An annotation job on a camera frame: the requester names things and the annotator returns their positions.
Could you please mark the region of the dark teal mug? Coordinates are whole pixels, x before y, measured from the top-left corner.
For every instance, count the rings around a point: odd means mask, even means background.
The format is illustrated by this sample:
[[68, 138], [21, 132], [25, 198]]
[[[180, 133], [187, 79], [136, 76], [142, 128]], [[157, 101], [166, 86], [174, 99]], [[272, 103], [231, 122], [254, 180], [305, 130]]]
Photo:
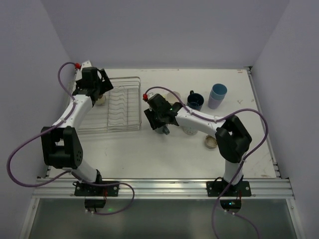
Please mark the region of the dark teal mug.
[[158, 134], [165, 134], [165, 135], [170, 134], [170, 131], [169, 131], [167, 125], [164, 125], [164, 126], [161, 126], [161, 127], [157, 128], [155, 130], [155, 132], [158, 133]]

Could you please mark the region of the yellow-green cup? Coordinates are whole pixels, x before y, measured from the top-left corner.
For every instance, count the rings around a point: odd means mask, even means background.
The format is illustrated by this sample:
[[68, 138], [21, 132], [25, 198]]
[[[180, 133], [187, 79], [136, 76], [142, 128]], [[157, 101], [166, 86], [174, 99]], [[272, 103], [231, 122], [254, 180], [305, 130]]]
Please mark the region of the yellow-green cup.
[[179, 102], [178, 98], [180, 98], [179, 92], [173, 91], [173, 93], [168, 92], [165, 96], [164, 99], [169, 102], [171, 105], [173, 105], [176, 102]]

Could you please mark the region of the beige brown cup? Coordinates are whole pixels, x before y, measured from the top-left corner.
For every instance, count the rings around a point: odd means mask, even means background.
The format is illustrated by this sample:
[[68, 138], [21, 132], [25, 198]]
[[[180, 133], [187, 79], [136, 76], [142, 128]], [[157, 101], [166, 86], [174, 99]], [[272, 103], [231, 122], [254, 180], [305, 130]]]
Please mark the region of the beige brown cup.
[[97, 106], [102, 106], [104, 105], [106, 102], [106, 96], [105, 95], [101, 95], [98, 100], [96, 101], [95, 105]]

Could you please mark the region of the white patterned cup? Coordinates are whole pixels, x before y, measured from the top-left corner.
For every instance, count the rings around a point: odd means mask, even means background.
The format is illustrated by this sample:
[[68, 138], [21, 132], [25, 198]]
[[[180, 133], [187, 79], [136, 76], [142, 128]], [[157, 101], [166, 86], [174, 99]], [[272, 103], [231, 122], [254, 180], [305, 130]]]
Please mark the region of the white patterned cup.
[[196, 135], [198, 130], [188, 127], [188, 126], [183, 126], [182, 130], [184, 133], [186, 133], [187, 135]]

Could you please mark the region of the dark blue mug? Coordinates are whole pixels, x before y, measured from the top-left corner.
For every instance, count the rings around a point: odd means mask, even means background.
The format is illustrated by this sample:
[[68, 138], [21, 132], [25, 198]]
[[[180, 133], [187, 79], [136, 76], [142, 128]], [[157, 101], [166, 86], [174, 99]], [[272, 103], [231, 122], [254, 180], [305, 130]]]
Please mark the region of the dark blue mug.
[[191, 90], [187, 97], [186, 105], [193, 110], [201, 111], [203, 104], [204, 97], [201, 94], [195, 93], [193, 90]]

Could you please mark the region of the speckled ceramic cup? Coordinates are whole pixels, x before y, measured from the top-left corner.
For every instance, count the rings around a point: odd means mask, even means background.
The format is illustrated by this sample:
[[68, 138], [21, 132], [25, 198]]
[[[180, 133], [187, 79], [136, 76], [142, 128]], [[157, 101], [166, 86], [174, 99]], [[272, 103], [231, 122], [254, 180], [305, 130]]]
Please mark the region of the speckled ceramic cup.
[[218, 146], [216, 139], [210, 135], [205, 137], [204, 144], [208, 149], [214, 149]]

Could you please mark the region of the lavender plastic cup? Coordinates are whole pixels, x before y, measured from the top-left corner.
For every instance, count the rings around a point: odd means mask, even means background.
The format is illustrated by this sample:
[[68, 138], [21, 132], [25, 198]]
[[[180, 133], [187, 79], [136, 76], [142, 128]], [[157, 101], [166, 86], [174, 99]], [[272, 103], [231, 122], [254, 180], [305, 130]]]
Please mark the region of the lavender plastic cup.
[[212, 96], [209, 96], [208, 107], [212, 110], [217, 109], [221, 102], [222, 100], [216, 100]]

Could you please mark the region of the light blue cup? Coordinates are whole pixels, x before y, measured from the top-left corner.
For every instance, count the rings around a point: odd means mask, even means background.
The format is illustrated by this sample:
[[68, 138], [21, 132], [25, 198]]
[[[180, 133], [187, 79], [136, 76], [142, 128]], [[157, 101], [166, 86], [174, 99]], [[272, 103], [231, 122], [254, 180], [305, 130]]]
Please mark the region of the light blue cup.
[[217, 101], [223, 101], [227, 94], [227, 87], [224, 84], [217, 83], [212, 86], [210, 96]]

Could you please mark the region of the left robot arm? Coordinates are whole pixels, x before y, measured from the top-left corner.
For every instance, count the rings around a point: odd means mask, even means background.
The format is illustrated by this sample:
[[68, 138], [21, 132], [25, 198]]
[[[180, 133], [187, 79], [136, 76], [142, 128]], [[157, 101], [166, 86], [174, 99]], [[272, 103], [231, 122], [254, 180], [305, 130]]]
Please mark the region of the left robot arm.
[[97, 183], [100, 172], [85, 161], [77, 130], [99, 97], [114, 87], [103, 69], [85, 67], [81, 74], [67, 109], [52, 125], [53, 129], [41, 130], [43, 158], [48, 166], [69, 170], [83, 181]]

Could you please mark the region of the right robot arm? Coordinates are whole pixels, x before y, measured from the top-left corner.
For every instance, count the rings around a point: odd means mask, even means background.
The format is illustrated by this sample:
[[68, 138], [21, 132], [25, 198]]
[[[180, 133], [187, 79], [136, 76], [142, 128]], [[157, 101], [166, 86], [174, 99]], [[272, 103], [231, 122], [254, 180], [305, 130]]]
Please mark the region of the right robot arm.
[[219, 152], [226, 160], [222, 179], [232, 185], [240, 182], [243, 178], [240, 163], [250, 147], [252, 138], [237, 116], [221, 119], [189, 107], [184, 108], [178, 102], [171, 105], [160, 94], [143, 94], [143, 100], [149, 105], [144, 113], [153, 130], [172, 124], [189, 127], [215, 138]]

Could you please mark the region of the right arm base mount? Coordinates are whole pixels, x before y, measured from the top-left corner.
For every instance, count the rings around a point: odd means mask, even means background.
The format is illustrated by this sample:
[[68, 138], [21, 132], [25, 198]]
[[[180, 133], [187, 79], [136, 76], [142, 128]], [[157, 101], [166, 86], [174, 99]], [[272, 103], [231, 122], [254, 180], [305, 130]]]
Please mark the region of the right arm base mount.
[[[228, 183], [222, 179], [222, 177], [216, 178], [214, 181], [206, 182], [206, 190], [208, 197], [218, 197], [226, 188]], [[222, 209], [237, 213], [242, 207], [242, 199], [244, 197], [251, 197], [251, 188], [248, 181], [240, 179], [236, 185], [230, 185], [230, 187], [221, 196], [220, 206]]]

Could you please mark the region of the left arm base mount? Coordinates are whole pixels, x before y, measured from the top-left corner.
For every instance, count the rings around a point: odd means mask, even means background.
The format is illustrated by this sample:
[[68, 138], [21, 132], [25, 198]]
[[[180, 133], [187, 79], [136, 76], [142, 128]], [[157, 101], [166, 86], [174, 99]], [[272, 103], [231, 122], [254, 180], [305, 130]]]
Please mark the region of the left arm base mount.
[[117, 197], [119, 186], [92, 186], [79, 181], [73, 182], [75, 186], [74, 195], [85, 197], [84, 207], [94, 213], [102, 210], [106, 204], [107, 197]]

